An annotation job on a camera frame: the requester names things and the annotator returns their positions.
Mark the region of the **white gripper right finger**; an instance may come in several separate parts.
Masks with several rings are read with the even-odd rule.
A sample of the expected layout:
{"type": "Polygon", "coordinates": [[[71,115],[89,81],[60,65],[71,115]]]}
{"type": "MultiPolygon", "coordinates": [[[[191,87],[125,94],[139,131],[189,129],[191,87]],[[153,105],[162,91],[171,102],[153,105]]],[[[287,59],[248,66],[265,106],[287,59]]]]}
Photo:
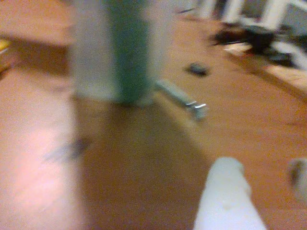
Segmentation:
{"type": "Polygon", "coordinates": [[[292,159],[288,166],[290,185],[297,200],[307,201],[307,159],[292,159]]]}

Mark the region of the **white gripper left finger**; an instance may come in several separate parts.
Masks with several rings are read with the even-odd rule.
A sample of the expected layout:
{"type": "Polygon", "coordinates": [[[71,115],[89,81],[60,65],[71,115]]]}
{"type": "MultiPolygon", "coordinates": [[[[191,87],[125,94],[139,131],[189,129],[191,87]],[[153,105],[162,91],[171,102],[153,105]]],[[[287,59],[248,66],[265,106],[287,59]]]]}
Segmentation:
{"type": "Polygon", "coordinates": [[[251,201],[244,166],[235,158],[218,158],[211,166],[195,230],[265,230],[267,227],[251,201]]]}

